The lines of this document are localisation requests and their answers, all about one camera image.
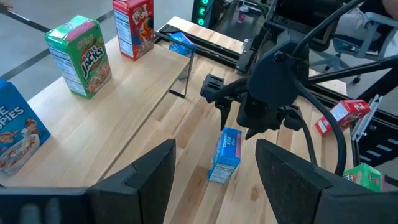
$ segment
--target small cereal box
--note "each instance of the small cereal box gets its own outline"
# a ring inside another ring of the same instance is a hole
[[[120,51],[137,60],[154,48],[154,0],[113,1]]]
[[[186,46],[182,46],[181,44],[177,44],[175,42],[170,43],[169,50],[172,50],[176,53],[179,53],[181,55],[184,55],[186,57],[191,58],[192,53],[195,51],[195,44],[192,43],[188,37],[186,37],[182,32],[178,32],[175,34],[171,35],[171,38],[178,40],[180,42],[183,42],[184,44],[188,44],[194,47],[194,49],[190,49]],[[184,78],[188,77],[188,72],[189,72],[189,64],[184,68],[180,76],[178,77],[180,80],[183,80]]]
[[[341,100],[333,109],[330,110],[336,118],[341,129],[344,131],[349,128],[351,122],[361,119],[370,112],[369,105],[364,100]],[[315,127],[322,135],[332,132],[328,120],[323,117],[315,123]]]
[[[45,35],[71,92],[92,98],[111,78],[100,24],[75,16]]]
[[[241,162],[242,131],[224,128],[218,139],[208,179],[225,184]]]
[[[49,137],[17,88],[0,80],[0,169],[14,175]]]
[[[367,164],[361,164],[347,170],[343,177],[367,189],[382,192],[383,175]]]

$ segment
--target green cereal box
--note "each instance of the green cereal box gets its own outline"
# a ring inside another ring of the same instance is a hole
[[[367,164],[347,170],[343,177],[375,192],[382,191],[383,175]]]
[[[100,24],[75,16],[45,35],[71,92],[92,98],[111,78]]]

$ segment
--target blue cereal box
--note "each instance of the blue cereal box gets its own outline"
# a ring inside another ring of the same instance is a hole
[[[210,181],[225,184],[238,167],[241,162],[241,135],[240,130],[224,128],[209,170]]]
[[[0,80],[0,169],[14,175],[49,137],[17,88]]]
[[[192,43],[190,39],[188,39],[187,36],[185,36],[183,33],[178,32],[175,34],[171,35],[171,38],[178,40],[180,42],[183,42],[184,44],[191,45],[195,47],[195,44]],[[171,42],[169,50],[174,51],[176,53],[179,53],[180,55],[184,55],[188,58],[191,58],[192,56],[192,51],[195,51],[195,49],[189,49],[188,47],[182,46],[181,44],[177,44],[174,42]],[[184,68],[183,72],[180,74],[178,77],[180,80],[183,80],[184,78],[188,77],[188,72],[189,72],[189,64]]]

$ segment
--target wooden tabletop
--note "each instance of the wooden tabletop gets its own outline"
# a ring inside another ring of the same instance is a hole
[[[106,51],[113,77],[91,100],[70,93],[59,78],[29,101],[52,136],[16,175],[0,175],[0,184],[95,184],[189,62],[157,45],[133,62],[120,54],[117,37],[106,44]]]
[[[174,17],[168,24],[231,50],[243,50],[241,42],[183,19]],[[220,112],[199,95],[203,80],[209,73],[225,78],[226,83],[239,78],[233,69],[196,55],[187,98],[168,94],[106,176],[119,171],[164,140],[175,138],[177,164],[164,223],[276,223],[257,169],[254,156],[256,140],[266,138],[309,160],[304,134],[281,127],[278,131],[266,131],[243,141],[241,165],[229,183],[208,182],[208,168],[220,136]],[[333,80],[322,85],[346,93],[346,86],[341,81]],[[337,160],[334,135],[325,138],[319,135],[314,123],[321,114],[307,100],[299,97],[295,103],[301,108],[310,128],[318,163],[333,171]],[[245,135],[246,128],[236,123],[238,107],[239,104],[233,103],[226,126],[241,129]],[[344,134],[348,148],[346,168],[350,168],[353,161],[349,131]]]

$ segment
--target red cereal box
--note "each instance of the red cereal box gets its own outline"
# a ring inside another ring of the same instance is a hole
[[[120,51],[137,60],[154,48],[154,0],[113,1]]]
[[[349,128],[351,122],[369,113],[370,107],[364,100],[341,100],[330,112],[344,131]],[[315,123],[315,127],[322,135],[329,134],[332,131],[325,117],[319,119],[318,122]]]

